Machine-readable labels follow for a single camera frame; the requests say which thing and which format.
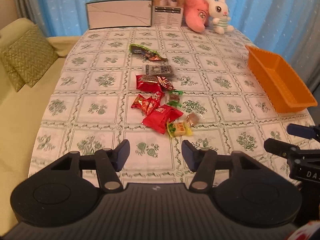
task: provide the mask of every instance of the orange basket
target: orange basket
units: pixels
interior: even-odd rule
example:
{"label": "orange basket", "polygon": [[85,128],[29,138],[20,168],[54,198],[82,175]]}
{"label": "orange basket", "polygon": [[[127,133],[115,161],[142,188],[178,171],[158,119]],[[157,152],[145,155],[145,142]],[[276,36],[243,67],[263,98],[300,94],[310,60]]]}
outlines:
{"label": "orange basket", "polygon": [[245,46],[248,67],[260,82],[278,113],[299,112],[317,101],[293,68],[278,54]]}

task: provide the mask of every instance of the green pillow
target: green pillow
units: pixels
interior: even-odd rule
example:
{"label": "green pillow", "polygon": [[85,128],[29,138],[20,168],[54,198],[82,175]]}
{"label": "green pillow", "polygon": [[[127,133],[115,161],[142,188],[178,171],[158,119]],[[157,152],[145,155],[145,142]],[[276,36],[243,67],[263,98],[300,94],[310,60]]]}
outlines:
{"label": "green pillow", "polygon": [[0,54],[16,91],[23,83],[33,87],[58,58],[37,25],[14,44],[2,48]]}

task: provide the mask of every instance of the white box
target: white box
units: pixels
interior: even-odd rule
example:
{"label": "white box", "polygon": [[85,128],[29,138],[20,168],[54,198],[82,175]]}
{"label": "white box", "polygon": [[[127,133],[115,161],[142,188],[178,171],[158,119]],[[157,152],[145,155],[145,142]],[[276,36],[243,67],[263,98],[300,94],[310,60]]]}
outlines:
{"label": "white box", "polygon": [[179,27],[185,0],[153,0],[152,25]]}
{"label": "white box", "polygon": [[151,26],[152,0],[92,0],[86,3],[89,29]]}

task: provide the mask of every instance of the pink plush toy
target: pink plush toy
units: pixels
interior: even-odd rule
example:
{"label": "pink plush toy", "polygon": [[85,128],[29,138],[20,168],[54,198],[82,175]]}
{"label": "pink plush toy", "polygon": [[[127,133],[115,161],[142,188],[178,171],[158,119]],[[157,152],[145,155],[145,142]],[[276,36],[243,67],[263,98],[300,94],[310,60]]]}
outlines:
{"label": "pink plush toy", "polygon": [[209,25],[209,4],[206,0],[186,0],[183,14],[188,27],[197,33]]}

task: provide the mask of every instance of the table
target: table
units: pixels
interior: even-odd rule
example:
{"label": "table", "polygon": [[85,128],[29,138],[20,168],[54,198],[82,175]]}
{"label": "table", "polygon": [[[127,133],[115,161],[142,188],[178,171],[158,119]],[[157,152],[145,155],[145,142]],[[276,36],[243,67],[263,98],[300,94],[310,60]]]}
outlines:
{"label": "table", "polygon": [[[135,75],[153,64],[132,55],[129,44],[142,44],[168,58],[177,70],[172,83],[185,93],[185,114],[201,113],[204,122],[193,128],[193,136],[169,138],[141,124],[142,113],[130,106],[140,91]],[[39,129],[29,175],[71,150],[93,154],[115,148],[123,139],[131,145],[130,156],[119,178],[128,182],[177,183],[188,186],[193,178],[181,154],[188,139],[196,148],[215,149],[218,154],[240,150],[288,178],[286,161],[264,151],[271,137],[320,148],[315,140],[288,135],[289,123],[312,125],[307,110],[278,114],[247,67],[252,42],[240,31],[220,35],[207,28],[198,34],[188,27],[112,28],[88,30],[71,50],[52,94]],[[83,177],[98,185],[95,171]],[[228,178],[216,173],[214,184]]]}

